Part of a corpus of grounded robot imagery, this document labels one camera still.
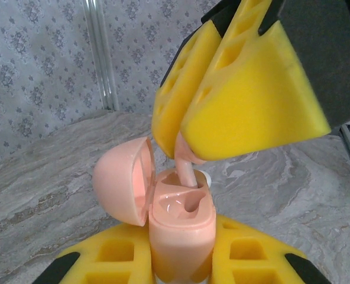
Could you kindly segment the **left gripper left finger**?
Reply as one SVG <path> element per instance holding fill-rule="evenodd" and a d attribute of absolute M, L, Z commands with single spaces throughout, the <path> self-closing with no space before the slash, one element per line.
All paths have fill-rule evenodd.
<path fill-rule="evenodd" d="M 148 226 L 119 224 L 63 250 L 39 283 L 156 283 Z"/>

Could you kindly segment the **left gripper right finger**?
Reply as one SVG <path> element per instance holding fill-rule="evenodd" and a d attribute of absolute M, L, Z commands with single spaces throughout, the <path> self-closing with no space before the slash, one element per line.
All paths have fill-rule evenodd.
<path fill-rule="evenodd" d="M 329 283 L 306 255 L 276 238 L 217 216 L 210 283 Z"/>

